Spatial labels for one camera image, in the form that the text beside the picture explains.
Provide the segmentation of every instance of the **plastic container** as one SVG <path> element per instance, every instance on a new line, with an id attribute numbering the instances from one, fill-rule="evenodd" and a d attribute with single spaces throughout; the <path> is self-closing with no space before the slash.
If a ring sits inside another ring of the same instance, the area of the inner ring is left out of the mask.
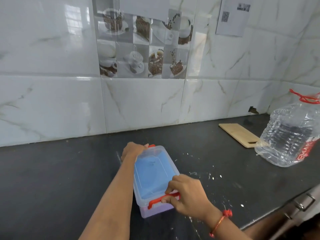
<path id="1" fill-rule="evenodd" d="M 320 93 L 300 96 L 298 102 L 276 109 L 255 151 L 267 161 L 289 167 L 307 157 L 320 135 Z"/>
<path id="2" fill-rule="evenodd" d="M 179 175 L 179 171 L 163 146 L 150 145 L 138 156 L 134 165 L 133 191 L 143 218 L 173 208 L 171 204 L 161 203 L 161 198 L 174 175 Z M 171 195 L 180 197 L 178 192 Z"/>

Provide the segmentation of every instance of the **finger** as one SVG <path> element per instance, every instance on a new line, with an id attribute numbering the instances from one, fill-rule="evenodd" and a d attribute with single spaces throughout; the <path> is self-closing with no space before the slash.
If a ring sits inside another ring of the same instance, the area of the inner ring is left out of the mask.
<path id="1" fill-rule="evenodd" d="M 180 192 L 182 190 L 182 183 L 174 180 L 169 181 L 168 187 L 164 193 L 169 194 L 173 190 L 178 190 Z"/>
<path id="2" fill-rule="evenodd" d="M 181 206 L 182 203 L 180 201 L 178 201 L 175 197 L 172 196 L 165 196 L 161 199 L 162 203 L 169 203 L 171 205 L 173 205 L 174 208 L 176 208 L 177 210 L 181 210 Z"/>
<path id="3" fill-rule="evenodd" d="M 186 181 L 188 181 L 189 179 L 191 179 L 191 178 L 188 177 L 188 176 L 185 175 L 185 174 L 174 175 L 174 176 L 172 177 L 172 180 L 178 181 L 178 182 L 181 182 L 181 183 L 186 182 Z"/>

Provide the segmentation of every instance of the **plastic water bottle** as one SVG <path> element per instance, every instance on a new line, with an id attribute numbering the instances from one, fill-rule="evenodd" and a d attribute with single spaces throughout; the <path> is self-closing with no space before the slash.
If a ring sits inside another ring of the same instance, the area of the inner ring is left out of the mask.
<path id="1" fill-rule="evenodd" d="M 289 167 L 303 161 L 320 135 L 320 93 L 300 96 L 296 103 L 276 109 L 255 151 L 274 165 Z"/>

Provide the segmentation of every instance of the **black countertop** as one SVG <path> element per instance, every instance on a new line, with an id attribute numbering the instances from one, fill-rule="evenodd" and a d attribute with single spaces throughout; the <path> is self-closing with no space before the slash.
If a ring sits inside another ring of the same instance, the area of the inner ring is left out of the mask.
<path id="1" fill-rule="evenodd" d="M 218 127 L 239 123 L 260 136 L 268 121 L 263 114 L 2 147 L 0 239 L 78 239 L 129 141 L 164 146 L 179 172 L 198 178 L 243 229 L 320 183 L 319 144 L 303 162 L 280 168 Z M 143 219 L 134 198 L 130 239 L 211 238 L 202 222 L 175 210 Z"/>

